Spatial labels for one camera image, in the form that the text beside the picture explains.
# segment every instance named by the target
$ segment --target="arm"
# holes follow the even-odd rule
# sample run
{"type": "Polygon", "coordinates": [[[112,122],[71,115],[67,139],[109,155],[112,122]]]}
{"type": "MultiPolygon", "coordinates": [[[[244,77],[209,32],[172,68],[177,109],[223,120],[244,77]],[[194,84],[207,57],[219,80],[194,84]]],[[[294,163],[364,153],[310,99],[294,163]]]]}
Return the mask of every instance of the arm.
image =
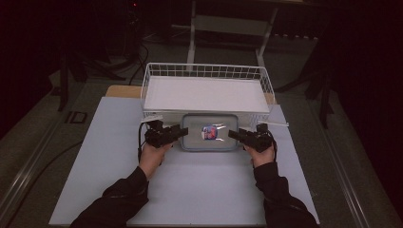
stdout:
{"type": "Polygon", "coordinates": [[[304,203],[290,195],[288,180],[278,175],[273,146],[258,153],[245,146],[252,156],[257,188],[264,195],[264,212],[268,227],[318,227],[304,203]]]}
{"type": "Polygon", "coordinates": [[[134,172],[126,179],[120,179],[108,187],[100,198],[72,222],[70,227],[125,227],[126,222],[148,202],[148,181],[171,145],[167,144],[157,149],[146,143],[140,164],[134,172]]]}

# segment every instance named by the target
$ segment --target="wire basket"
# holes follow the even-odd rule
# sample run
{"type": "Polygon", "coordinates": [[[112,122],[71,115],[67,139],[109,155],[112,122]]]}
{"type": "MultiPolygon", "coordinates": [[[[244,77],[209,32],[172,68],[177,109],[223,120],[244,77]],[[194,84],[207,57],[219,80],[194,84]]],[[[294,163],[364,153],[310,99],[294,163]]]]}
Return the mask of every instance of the wire basket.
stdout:
{"type": "Polygon", "coordinates": [[[179,79],[176,77],[192,77],[196,79],[208,78],[214,82],[229,79],[237,82],[258,82],[264,96],[267,111],[265,112],[230,112],[236,114],[240,120],[241,127],[250,127],[255,130],[258,122],[268,122],[268,117],[276,104],[275,93],[273,91],[269,75],[266,68],[260,66],[231,66],[231,65],[202,65],[202,64],[174,64],[174,63],[149,63],[145,69],[143,87],[141,92],[141,104],[144,116],[152,114],[163,114],[164,122],[176,124],[180,122],[182,116],[187,113],[203,112],[198,110],[171,110],[170,108],[149,109],[144,105],[147,101],[150,79],[153,76],[166,76],[169,79],[179,79]]]}

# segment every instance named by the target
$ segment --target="label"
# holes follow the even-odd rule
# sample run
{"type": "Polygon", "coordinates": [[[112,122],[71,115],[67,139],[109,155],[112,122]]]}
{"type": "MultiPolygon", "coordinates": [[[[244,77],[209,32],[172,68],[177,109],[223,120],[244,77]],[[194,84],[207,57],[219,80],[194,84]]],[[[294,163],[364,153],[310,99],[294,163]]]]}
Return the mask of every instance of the label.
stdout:
{"type": "Polygon", "coordinates": [[[208,125],[204,126],[201,129],[201,138],[209,141],[209,140],[216,140],[219,135],[219,131],[216,126],[208,125]]]}

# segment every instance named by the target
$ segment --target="wooden edge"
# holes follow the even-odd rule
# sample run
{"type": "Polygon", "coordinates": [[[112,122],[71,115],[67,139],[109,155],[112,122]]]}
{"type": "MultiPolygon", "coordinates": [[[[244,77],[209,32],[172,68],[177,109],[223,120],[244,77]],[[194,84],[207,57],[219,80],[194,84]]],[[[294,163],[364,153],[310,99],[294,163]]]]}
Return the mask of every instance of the wooden edge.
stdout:
{"type": "Polygon", "coordinates": [[[106,91],[106,97],[140,98],[141,86],[111,85],[106,91]]]}
{"type": "Polygon", "coordinates": [[[268,105],[276,105],[277,101],[273,93],[264,93],[264,98],[266,99],[266,103],[268,105]]]}

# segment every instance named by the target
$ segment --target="black controller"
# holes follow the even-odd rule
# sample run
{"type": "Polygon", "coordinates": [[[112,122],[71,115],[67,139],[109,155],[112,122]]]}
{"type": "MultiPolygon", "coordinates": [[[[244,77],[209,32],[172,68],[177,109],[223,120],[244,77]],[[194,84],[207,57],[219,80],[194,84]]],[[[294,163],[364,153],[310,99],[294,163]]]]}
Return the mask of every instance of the black controller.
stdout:
{"type": "Polygon", "coordinates": [[[277,152],[277,144],[269,131],[267,123],[261,123],[256,126],[257,131],[247,131],[240,128],[239,132],[229,130],[228,137],[239,141],[247,146],[254,148],[259,153],[269,148],[272,144],[277,152]]]}
{"type": "Polygon", "coordinates": [[[188,129],[181,129],[178,124],[163,127],[163,122],[158,120],[148,122],[147,124],[150,128],[144,134],[145,141],[156,148],[160,148],[165,144],[173,143],[178,138],[188,134],[188,129]]]}

